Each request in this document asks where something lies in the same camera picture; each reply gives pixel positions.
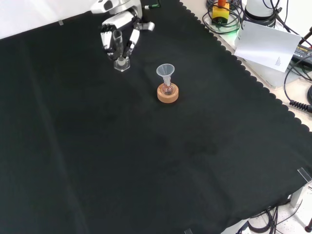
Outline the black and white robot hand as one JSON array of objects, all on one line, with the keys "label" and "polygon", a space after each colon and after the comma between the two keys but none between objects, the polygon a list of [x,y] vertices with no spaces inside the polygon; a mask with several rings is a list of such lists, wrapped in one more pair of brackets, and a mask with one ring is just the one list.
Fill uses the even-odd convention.
[{"label": "black and white robot hand", "polygon": [[[153,31],[155,24],[147,21],[143,16],[143,11],[161,7],[158,0],[156,4],[141,5],[139,0],[97,0],[90,8],[92,14],[109,13],[111,16],[101,24],[101,40],[104,51],[112,60],[119,57],[128,58],[132,54],[142,30]],[[129,42],[125,49],[113,45],[117,40],[121,40],[121,31],[131,26],[133,28]]]}]

